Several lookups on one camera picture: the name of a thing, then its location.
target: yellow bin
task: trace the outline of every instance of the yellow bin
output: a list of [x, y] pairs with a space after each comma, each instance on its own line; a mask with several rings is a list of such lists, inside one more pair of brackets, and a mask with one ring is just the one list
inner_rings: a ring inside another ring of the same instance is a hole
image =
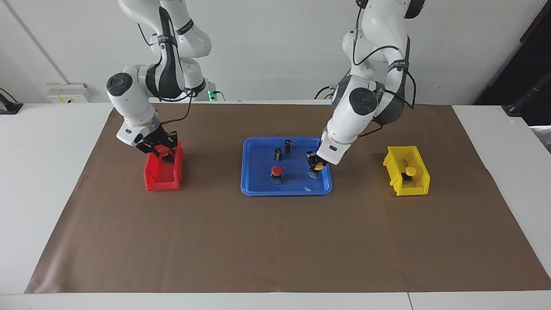
[[[416, 146], [389, 146], [383, 165], [390, 176], [390, 186], [396, 196], [426, 195], [429, 193], [430, 176]], [[412, 180], [404, 184], [402, 173], [414, 172]]]

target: table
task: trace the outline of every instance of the table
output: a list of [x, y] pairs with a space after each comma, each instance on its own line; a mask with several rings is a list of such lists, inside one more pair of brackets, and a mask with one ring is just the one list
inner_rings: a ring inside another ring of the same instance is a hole
[[[285, 101], [268, 104], [319, 104]], [[0, 309], [548, 309], [551, 291], [355, 294], [21, 295], [95, 145], [111, 104], [26, 105], [1, 116]], [[500, 107], [454, 110], [548, 274], [551, 271], [551, 155], [521, 119]]]

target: brown mat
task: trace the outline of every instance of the brown mat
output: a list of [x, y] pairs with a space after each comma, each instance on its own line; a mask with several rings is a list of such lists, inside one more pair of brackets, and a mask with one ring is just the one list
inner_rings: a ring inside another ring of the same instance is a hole
[[[162, 119], [185, 105], [158, 105]], [[352, 146], [321, 197], [247, 197], [242, 142], [318, 136], [330, 106], [200, 105], [171, 124], [181, 191], [148, 193], [111, 113], [26, 293], [549, 290], [450, 106], [418, 106]], [[389, 145], [417, 145], [430, 193], [396, 197]]]

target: plastic bin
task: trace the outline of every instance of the plastic bin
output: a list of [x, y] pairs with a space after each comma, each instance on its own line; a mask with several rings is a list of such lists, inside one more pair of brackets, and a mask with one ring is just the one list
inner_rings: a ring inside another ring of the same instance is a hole
[[[396, 196], [426, 195], [429, 193], [430, 176], [416, 146], [389, 146], [383, 165], [388, 170], [390, 185]], [[403, 184], [402, 173], [407, 167], [417, 170], [408, 184]]]
[[[156, 146], [155, 148], [159, 151], [163, 147]], [[147, 154], [143, 176], [145, 188], [148, 191], [177, 190], [180, 188], [182, 162], [185, 158], [181, 141], [178, 141], [175, 152], [174, 165], [165, 165], [163, 160], [155, 154]]]

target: white robot link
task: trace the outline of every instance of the white robot link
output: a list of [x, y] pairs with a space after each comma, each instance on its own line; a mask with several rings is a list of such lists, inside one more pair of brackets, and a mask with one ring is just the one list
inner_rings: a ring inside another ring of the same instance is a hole
[[178, 137], [175, 131], [167, 133], [163, 129], [149, 98], [179, 101], [189, 97], [190, 103], [192, 99], [205, 100], [203, 97], [214, 89], [214, 84], [203, 77], [199, 64], [192, 58], [209, 55], [212, 43], [194, 24], [184, 0], [118, 0], [118, 3], [132, 20], [154, 29], [156, 33], [148, 45], [160, 60], [152, 65], [128, 66], [107, 81], [109, 99], [125, 118], [117, 138], [144, 153], [159, 156], [155, 146], [173, 149]]
[[[370, 121], [382, 128], [396, 121], [404, 109], [409, 67], [409, 37], [404, 19], [419, 15], [425, 0], [356, 0], [364, 16], [361, 29], [343, 39], [350, 58], [350, 75], [338, 84], [332, 100], [333, 117], [323, 131], [316, 152], [308, 152], [309, 174], [317, 178], [328, 163], [338, 164]], [[372, 62], [387, 62], [386, 83], [373, 81]]]

